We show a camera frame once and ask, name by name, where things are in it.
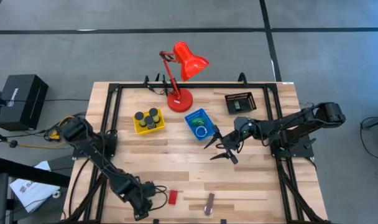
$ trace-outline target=blue container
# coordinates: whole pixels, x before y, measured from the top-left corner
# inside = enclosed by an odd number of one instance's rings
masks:
[[[192,121],[193,119],[196,119],[196,118],[203,118],[206,122],[205,124],[203,125],[206,129],[207,129],[207,134],[206,136],[203,136],[203,137],[199,137],[197,136],[196,134],[196,128],[198,126],[193,126],[191,125],[190,121]],[[199,110],[196,110],[195,112],[189,114],[188,116],[185,117],[185,121],[187,121],[191,131],[193,132],[193,134],[195,135],[195,137],[197,138],[197,140],[199,141],[202,141],[206,138],[208,138],[209,136],[212,136],[214,134],[214,129],[213,129],[213,122],[210,120],[210,118],[208,117],[208,115],[206,114],[206,111],[202,108],[202,109],[199,109]],[[203,132],[203,129],[199,129],[198,130],[198,133],[200,135],[204,134]]]

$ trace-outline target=black rectangular box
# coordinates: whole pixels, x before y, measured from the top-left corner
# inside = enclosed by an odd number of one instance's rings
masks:
[[[9,75],[2,99],[0,128],[7,131],[26,131],[37,128],[48,85],[37,75]]]

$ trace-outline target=small red cube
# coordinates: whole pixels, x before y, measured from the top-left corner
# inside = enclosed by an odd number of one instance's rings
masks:
[[[177,201],[178,191],[176,190],[170,190],[170,198],[168,199],[168,203],[171,205],[175,205],[175,202]]]

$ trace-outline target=wooden table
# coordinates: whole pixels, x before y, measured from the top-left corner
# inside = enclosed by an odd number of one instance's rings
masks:
[[[109,83],[96,82],[93,86],[86,119],[98,132]],[[283,115],[297,112],[298,104],[292,83],[277,83]],[[118,117],[118,147],[112,159],[113,164],[126,172],[139,175],[141,181],[151,180],[156,185],[178,190],[176,205],[166,204],[163,208],[150,212],[141,222],[151,223],[158,218],[161,223],[285,223],[284,208],[280,193],[275,160],[270,149],[260,141],[246,140],[235,166],[230,160],[210,158],[223,150],[210,146],[208,142],[198,142],[184,120],[184,116],[203,108],[217,124],[221,134],[233,130],[233,120],[237,115],[229,115],[224,95],[251,91],[257,109],[240,116],[267,119],[264,94],[260,89],[235,88],[195,88],[190,89],[194,103],[190,110],[175,113],[167,106],[165,96],[156,95],[146,88],[123,89]],[[165,129],[146,135],[134,131],[132,116],[137,111],[152,107],[161,108],[166,122]],[[113,109],[109,115],[111,122]],[[75,162],[67,192],[64,211],[67,213],[71,186],[85,159]],[[321,218],[327,218],[315,168],[303,158],[293,158],[298,188],[304,199]],[[73,209],[83,200],[88,191],[93,165],[88,163],[81,173],[73,197]],[[213,214],[207,217],[204,206],[209,193],[215,194]],[[293,218],[295,206],[291,194]],[[161,205],[162,194],[154,197],[154,207]],[[98,195],[94,197],[91,217],[95,218]],[[120,201],[110,190],[106,191],[102,222],[134,222],[129,203]]]

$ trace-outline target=lamp base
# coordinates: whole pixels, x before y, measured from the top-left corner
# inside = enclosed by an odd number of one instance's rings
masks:
[[[184,112],[189,110],[191,105],[193,104],[193,97],[189,90],[187,89],[180,89],[181,98],[178,100],[175,90],[168,94],[167,97],[167,104],[171,110],[175,112]]]

